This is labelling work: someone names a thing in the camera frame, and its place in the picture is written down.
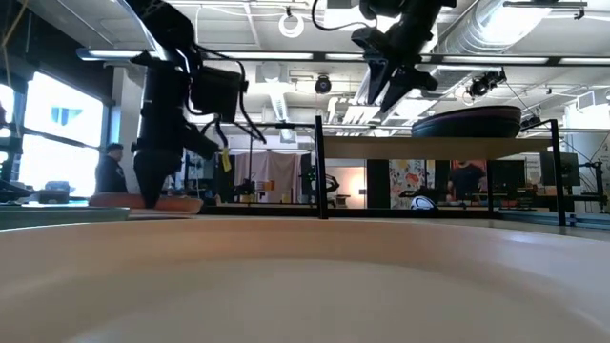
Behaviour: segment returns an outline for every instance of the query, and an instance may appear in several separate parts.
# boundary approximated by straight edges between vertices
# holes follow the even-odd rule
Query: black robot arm
[[[145,51],[132,60],[147,68],[140,128],[132,145],[133,168],[146,207],[153,208],[167,176],[180,169],[184,149],[206,159],[219,151],[214,141],[186,120],[185,108],[193,114],[214,113],[218,128],[219,121],[232,123],[236,104],[243,104],[247,82],[241,65],[241,73],[204,66],[205,49],[195,42],[193,24],[168,3],[117,2],[140,24],[158,56]]]
[[[413,89],[433,91],[438,83],[428,72],[418,71],[421,50],[432,39],[430,30],[441,7],[455,7],[457,0],[360,0],[362,15],[369,20],[378,15],[396,18],[398,23],[383,33],[376,28],[355,30],[352,41],[364,49],[370,69],[369,96],[373,104],[388,83],[381,110],[387,111]]]

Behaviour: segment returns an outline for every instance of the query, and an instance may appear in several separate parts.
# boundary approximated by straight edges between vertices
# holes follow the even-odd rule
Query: monitor
[[[489,164],[494,189],[516,190],[525,188],[525,161],[499,160]]]
[[[563,186],[580,186],[579,156],[567,152],[562,152],[560,156]],[[555,186],[555,164],[552,152],[540,153],[540,168],[542,169],[542,185]]]

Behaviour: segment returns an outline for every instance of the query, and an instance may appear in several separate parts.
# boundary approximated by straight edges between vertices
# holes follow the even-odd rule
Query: dark oval tray
[[[417,121],[414,126],[428,125],[446,120],[461,120],[469,117],[493,117],[521,122],[521,109],[514,106],[486,106],[457,111],[449,111]]]
[[[519,122],[497,117],[462,118],[429,125],[413,126],[413,137],[515,138]]]

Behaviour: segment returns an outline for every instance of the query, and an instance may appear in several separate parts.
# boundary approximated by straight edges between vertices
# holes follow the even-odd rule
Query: bright window
[[[68,181],[71,196],[91,196],[99,152],[25,135],[19,181],[44,190],[49,181]]]
[[[99,146],[104,105],[101,101],[37,72],[28,85],[25,126],[29,129]]]
[[[12,90],[11,87],[6,85],[0,85],[0,103],[2,103],[2,107],[7,111],[7,122],[12,122],[12,117],[15,108],[15,92]],[[0,129],[0,138],[6,138],[9,136],[9,129]]]

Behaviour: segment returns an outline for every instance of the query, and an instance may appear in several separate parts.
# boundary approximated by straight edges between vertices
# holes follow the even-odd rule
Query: black camera
[[[331,91],[333,84],[328,78],[328,75],[319,75],[315,81],[315,92],[318,94],[326,94]]]

